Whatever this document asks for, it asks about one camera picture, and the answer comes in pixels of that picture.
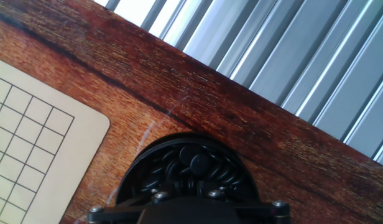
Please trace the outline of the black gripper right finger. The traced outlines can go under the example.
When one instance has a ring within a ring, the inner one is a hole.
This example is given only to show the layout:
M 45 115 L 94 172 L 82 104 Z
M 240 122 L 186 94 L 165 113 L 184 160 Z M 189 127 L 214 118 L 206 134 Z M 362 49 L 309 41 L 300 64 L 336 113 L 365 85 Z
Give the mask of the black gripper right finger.
M 197 196 L 207 199 L 225 215 L 238 218 L 240 223 L 289 223 L 290 205 L 281 200 L 262 202 L 256 187 L 250 184 L 199 183 Z

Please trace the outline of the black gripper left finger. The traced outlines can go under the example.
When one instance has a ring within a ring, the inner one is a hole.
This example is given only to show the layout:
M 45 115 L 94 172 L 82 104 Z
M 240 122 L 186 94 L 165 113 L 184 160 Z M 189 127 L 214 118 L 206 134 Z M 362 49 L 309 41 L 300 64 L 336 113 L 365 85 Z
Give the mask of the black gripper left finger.
M 172 197 L 171 191 L 153 190 L 130 198 L 114 207 L 94 206 L 87 212 L 87 223 L 115 224 L 137 223 L 142 212 L 149 206 Z

